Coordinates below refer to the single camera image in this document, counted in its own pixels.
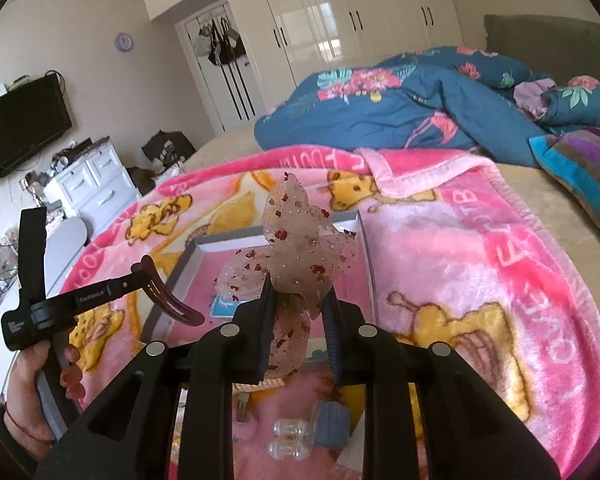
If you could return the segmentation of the person's left hand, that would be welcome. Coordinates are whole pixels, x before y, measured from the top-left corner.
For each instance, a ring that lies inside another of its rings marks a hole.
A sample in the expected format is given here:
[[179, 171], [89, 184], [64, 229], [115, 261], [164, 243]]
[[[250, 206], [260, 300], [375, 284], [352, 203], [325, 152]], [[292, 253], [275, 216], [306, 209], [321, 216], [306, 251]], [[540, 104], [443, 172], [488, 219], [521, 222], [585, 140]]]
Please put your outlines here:
[[[37, 462], [50, 452], [55, 442], [36, 388], [36, 375], [42, 370], [49, 353], [49, 341], [41, 341], [21, 351], [10, 373], [6, 394], [6, 428]], [[75, 346], [68, 344], [64, 353], [69, 365], [60, 374], [60, 388], [67, 399], [81, 400], [85, 396], [85, 388], [82, 385], [82, 370], [78, 367], [80, 352]]]

